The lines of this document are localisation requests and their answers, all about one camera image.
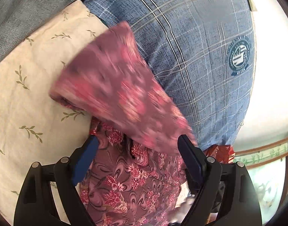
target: blue plaid shirt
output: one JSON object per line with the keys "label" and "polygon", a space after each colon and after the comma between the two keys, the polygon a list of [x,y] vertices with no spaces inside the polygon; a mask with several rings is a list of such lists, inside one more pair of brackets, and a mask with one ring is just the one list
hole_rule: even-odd
{"label": "blue plaid shirt", "polygon": [[254,31],[247,0],[84,0],[108,26],[127,21],[199,147],[232,144],[250,100]]}

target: glass panel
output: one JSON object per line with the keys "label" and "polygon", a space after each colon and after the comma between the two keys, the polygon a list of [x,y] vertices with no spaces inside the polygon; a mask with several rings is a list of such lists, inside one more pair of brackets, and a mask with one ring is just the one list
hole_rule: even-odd
{"label": "glass panel", "polygon": [[262,223],[276,213],[282,196],[285,179],[285,158],[248,170],[257,192]]}

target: wooden trim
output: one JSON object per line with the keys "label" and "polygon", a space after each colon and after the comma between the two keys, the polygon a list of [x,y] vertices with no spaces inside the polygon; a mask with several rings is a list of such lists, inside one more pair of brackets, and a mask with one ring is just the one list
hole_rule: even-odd
{"label": "wooden trim", "polygon": [[287,194],[288,194],[288,156],[285,157],[285,179],[279,207],[282,206]]}
{"label": "wooden trim", "polygon": [[284,138],[284,139],[281,139],[281,140],[279,140],[277,142],[274,142],[274,143],[271,143],[271,144],[268,144],[268,145],[265,145],[265,146],[258,147],[258,148],[237,151],[237,152],[235,152],[235,157],[241,156],[241,155],[250,155],[250,154],[253,154],[253,153],[257,153],[258,151],[263,151],[263,150],[266,150],[266,149],[269,149],[269,148],[273,148],[273,147],[276,147],[278,145],[285,144],[287,142],[288,142],[288,137]]}
{"label": "wooden trim", "polygon": [[279,159],[281,159],[281,158],[283,158],[283,157],[285,157],[285,156],[288,156],[288,152],[286,152],[286,153],[284,153],[284,154],[282,154],[282,155],[279,155],[279,156],[277,156],[277,157],[274,157],[274,158],[272,158],[272,159],[270,159],[270,160],[267,160],[267,161],[264,161],[264,162],[260,162],[260,163],[257,163],[257,164],[253,164],[253,165],[247,166],[246,168],[247,168],[247,170],[249,170],[249,169],[252,169],[252,168],[255,168],[255,167],[260,167],[260,166],[266,165],[266,164],[268,164],[268,163],[271,163],[271,162],[273,162],[273,161],[279,160]]}

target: plaid fabric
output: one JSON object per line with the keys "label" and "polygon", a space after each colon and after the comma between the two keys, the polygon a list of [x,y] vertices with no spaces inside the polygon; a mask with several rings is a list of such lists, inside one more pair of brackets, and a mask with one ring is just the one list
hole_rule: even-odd
{"label": "plaid fabric", "polygon": [[233,144],[253,82],[247,0],[84,0],[108,26],[127,21],[139,51],[202,150]]}

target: white wall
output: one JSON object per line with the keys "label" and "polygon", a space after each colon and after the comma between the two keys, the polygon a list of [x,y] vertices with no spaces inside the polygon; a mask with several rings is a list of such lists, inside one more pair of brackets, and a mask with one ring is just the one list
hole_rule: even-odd
{"label": "white wall", "polygon": [[288,131],[288,18],[276,0],[253,1],[255,81],[235,151],[277,141]]}

